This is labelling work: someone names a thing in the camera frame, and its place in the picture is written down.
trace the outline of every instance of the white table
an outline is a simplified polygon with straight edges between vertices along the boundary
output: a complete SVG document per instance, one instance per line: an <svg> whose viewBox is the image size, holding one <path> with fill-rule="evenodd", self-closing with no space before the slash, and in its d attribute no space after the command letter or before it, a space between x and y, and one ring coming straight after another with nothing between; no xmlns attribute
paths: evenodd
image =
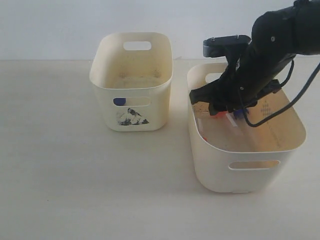
<svg viewBox="0 0 320 240"><path fill-rule="evenodd" d="M210 61L174 62L155 132L106 127L90 61L1 61L0 240L319 239L320 76L295 106L307 140L275 184L219 194L195 176L187 125L186 74ZM318 61L296 59L290 99Z"/></svg>

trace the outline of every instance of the white wall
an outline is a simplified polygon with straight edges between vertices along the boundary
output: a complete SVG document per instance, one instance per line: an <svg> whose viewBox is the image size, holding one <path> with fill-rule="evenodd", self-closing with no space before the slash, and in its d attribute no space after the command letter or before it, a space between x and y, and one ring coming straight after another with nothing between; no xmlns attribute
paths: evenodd
<svg viewBox="0 0 320 240"><path fill-rule="evenodd" d="M202 58L210 37L251 34L294 0L0 0L0 60L92 59L113 32L160 32L175 58Z"/></svg>

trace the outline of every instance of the basket handle hole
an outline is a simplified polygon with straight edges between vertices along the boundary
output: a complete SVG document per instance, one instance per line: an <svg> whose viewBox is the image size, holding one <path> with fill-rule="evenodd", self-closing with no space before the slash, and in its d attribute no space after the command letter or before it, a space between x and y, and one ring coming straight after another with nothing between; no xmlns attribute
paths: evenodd
<svg viewBox="0 0 320 240"><path fill-rule="evenodd" d="M218 78L220 78L220 76L221 76L221 73L209 73L205 76L205 82L209 84L217 80Z"/></svg>
<svg viewBox="0 0 320 240"><path fill-rule="evenodd" d="M147 51L152 47L149 41L126 41L123 48L127 51Z"/></svg>
<svg viewBox="0 0 320 240"><path fill-rule="evenodd" d="M117 107L146 107L151 104L149 97L117 97L113 99L113 104Z"/></svg>
<svg viewBox="0 0 320 240"><path fill-rule="evenodd" d="M269 161L234 161L229 164L231 170L269 170L276 167L280 161L269 160Z"/></svg>

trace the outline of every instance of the plastic basket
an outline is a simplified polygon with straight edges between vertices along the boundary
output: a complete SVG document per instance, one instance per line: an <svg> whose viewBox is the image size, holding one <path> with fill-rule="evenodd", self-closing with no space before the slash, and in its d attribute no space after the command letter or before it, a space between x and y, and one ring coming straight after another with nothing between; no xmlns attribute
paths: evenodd
<svg viewBox="0 0 320 240"><path fill-rule="evenodd" d="M164 126L172 74L171 44L165 35L128 32L102 39L90 81L106 125L120 132L154 131Z"/></svg>
<svg viewBox="0 0 320 240"><path fill-rule="evenodd" d="M187 75L189 92L205 85L208 74L223 73L226 67L226 63L193 67ZM248 118L256 123L288 102L282 90L271 93L248 109ZM250 127L233 114L210 116L206 103L192 106L188 100L188 124L196 176L207 189L220 193L248 193L269 186L306 139L293 108Z"/></svg>

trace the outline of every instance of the wire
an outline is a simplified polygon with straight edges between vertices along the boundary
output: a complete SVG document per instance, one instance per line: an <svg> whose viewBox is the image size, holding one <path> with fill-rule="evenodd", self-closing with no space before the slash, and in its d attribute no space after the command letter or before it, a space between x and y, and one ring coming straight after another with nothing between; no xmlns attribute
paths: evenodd
<svg viewBox="0 0 320 240"><path fill-rule="evenodd" d="M288 75L286 76L286 79L280 84L281 88L283 88L284 85L286 85L287 82L290 80L291 75L292 75L292 72L294 71L294 67L295 67L295 61L292 60L292 61L291 61L291 66L290 66L289 73L288 73Z"/></svg>
<svg viewBox="0 0 320 240"><path fill-rule="evenodd" d="M269 121L270 119L273 119L274 117L282 114L283 112L285 112L286 110L288 110L289 108L291 108L296 102L299 101L299 99L303 96L303 94L305 94L305 92L307 91L307 89L309 88L309 86L311 85L312 81L315 79L315 77L317 76L317 74L320 71L320 63L318 64L318 66L314 69L313 73L310 75L309 79L306 81L305 85L303 86L303 88L301 89L301 91L298 93L298 95L290 102L288 103L285 107L283 107L282 109L276 111L275 113L271 114L270 116L267 116L266 118L264 118L263 120L259 121L258 123L251 123L248 119L247 113L245 111L245 107L244 104L242 102L242 98L241 98L241 94L240 94L240 90L238 90L238 94L240 97L240 102L241 102L241 108L243 111L243 115L244 115L244 119L246 121L246 123L253 128L259 127L262 124L264 124L265 122Z"/></svg>

